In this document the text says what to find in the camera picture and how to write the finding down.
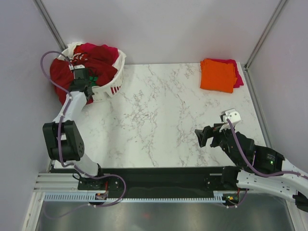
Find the dark red t shirt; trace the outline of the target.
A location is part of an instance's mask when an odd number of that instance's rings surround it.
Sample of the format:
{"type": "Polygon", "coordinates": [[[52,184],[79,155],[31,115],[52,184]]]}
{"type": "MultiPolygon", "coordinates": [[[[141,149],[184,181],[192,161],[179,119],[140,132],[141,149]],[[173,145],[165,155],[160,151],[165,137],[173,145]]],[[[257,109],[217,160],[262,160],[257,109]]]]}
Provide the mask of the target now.
{"type": "MultiPolygon", "coordinates": [[[[73,65],[79,65],[79,64],[84,64],[82,61],[78,61],[77,59],[71,60],[71,63],[73,65]]],[[[90,70],[89,71],[89,76],[94,76],[94,73],[90,70]]],[[[73,81],[74,75],[73,73],[69,70],[68,62],[60,59],[54,59],[51,66],[50,66],[50,75],[51,75],[51,80],[55,82],[57,85],[61,86],[62,88],[69,90],[69,86],[71,82],[73,81]]],[[[59,101],[63,105],[66,100],[66,92],[57,86],[54,87],[55,92],[59,98],[59,101]]],[[[91,97],[87,104],[93,103],[93,98],[91,97]]]]}

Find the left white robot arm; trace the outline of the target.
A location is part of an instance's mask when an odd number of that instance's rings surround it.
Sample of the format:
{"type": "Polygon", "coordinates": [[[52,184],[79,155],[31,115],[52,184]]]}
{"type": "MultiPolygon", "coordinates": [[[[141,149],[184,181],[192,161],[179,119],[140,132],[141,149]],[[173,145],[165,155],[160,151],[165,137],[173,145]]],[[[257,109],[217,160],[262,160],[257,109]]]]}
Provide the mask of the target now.
{"type": "Polygon", "coordinates": [[[85,154],[85,144],[75,120],[92,97],[89,70],[83,65],[73,67],[73,81],[69,86],[65,102],[50,123],[43,125],[43,135],[51,160],[58,161],[62,167],[73,167],[95,189],[105,185],[101,167],[85,154]]]}

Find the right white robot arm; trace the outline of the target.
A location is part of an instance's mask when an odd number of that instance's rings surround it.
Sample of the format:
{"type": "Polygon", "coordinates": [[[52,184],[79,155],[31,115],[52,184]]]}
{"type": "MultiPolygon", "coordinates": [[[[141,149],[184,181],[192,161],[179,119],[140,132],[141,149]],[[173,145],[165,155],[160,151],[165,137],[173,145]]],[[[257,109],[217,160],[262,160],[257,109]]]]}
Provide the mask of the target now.
{"type": "Polygon", "coordinates": [[[220,147],[234,166],[225,166],[220,177],[221,186],[231,190],[258,190],[282,197],[295,206],[308,210],[308,175],[292,165],[282,154],[256,145],[234,128],[222,129],[223,124],[195,130],[200,147],[212,139],[210,147],[220,147]]]}

